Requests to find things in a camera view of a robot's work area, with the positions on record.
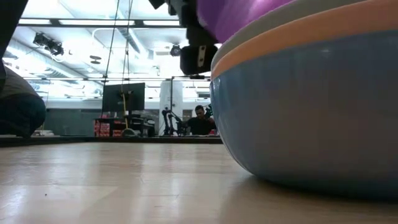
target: desk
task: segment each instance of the desk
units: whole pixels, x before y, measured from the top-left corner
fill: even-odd
[[[96,118],[95,123],[105,123],[109,124],[109,136],[113,137],[114,130],[124,130],[126,128],[126,120],[124,118]],[[144,137],[144,132],[150,128],[153,128],[153,125],[149,125],[145,123],[145,120],[142,118],[130,118],[129,128],[133,130],[139,130],[140,137]]]

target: rope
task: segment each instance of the rope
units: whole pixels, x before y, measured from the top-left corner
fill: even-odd
[[[109,55],[108,55],[108,62],[106,64],[106,71],[105,71],[105,79],[104,79],[104,87],[103,87],[103,94],[105,94],[105,86],[106,86],[106,79],[108,78],[108,72],[109,72],[109,63],[111,61],[111,55],[112,55],[112,48],[113,48],[113,40],[114,40],[114,31],[116,30],[116,23],[118,21],[118,12],[119,12],[119,5],[120,5],[120,0],[118,0],[118,4],[116,6],[116,12],[114,15],[114,24],[113,24],[113,31],[112,31],[112,39],[111,39],[111,47],[109,48]],[[104,115],[104,107],[101,107],[101,117],[102,118]],[[101,125],[102,122],[99,123],[99,131],[98,133],[101,132]]]
[[[54,60],[51,60],[51,65],[50,65],[51,70],[54,71]],[[50,90],[47,90],[47,98],[45,99],[45,109],[47,109],[48,105],[49,105],[49,96],[50,96]],[[43,122],[42,125],[42,133],[44,131],[44,126],[45,126],[45,121]]]
[[[128,19],[130,19],[131,16],[131,9],[132,9],[132,0],[129,0],[129,15],[128,15]],[[130,22],[127,23],[127,32],[129,32],[130,29]],[[123,93],[123,84],[124,84],[124,72],[126,69],[126,56],[127,56],[127,72],[129,74],[129,78],[130,78],[130,58],[129,58],[129,40],[126,39],[126,46],[124,47],[124,59],[123,59],[123,73],[122,73],[122,85],[121,85],[121,93],[123,96],[123,116],[126,115],[126,97],[124,96]],[[125,118],[124,121],[126,122],[126,129],[129,128],[129,123],[128,123],[128,119]]]

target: black device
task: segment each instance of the black device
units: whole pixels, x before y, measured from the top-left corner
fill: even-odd
[[[186,37],[189,46],[180,50],[180,68],[185,75],[209,72],[211,61],[218,50],[218,41],[201,26],[197,16],[199,0],[149,0],[155,9],[163,4],[169,6],[169,14],[177,15],[180,25],[187,28]]]
[[[39,47],[44,47],[45,50],[48,50],[54,56],[64,54],[61,42],[56,42],[41,33],[36,33],[35,39],[33,40],[33,44]]]
[[[178,57],[181,54],[181,48],[178,44],[174,44],[171,51],[170,51],[170,55],[173,57]]]
[[[125,111],[123,96],[129,114],[131,114],[131,111],[144,110],[145,83],[123,84],[123,88],[122,85],[106,85],[102,100],[103,111]]]

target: white pillar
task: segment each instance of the white pillar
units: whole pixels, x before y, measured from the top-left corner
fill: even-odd
[[[167,107],[170,109],[170,81],[163,81],[160,85],[160,105],[159,105],[159,136],[163,135],[165,123],[162,115],[162,111]],[[182,100],[183,83],[179,81],[173,81],[173,108],[172,111],[182,119],[183,111],[183,100]],[[173,119],[173,127],[177,129],[176,120]]]

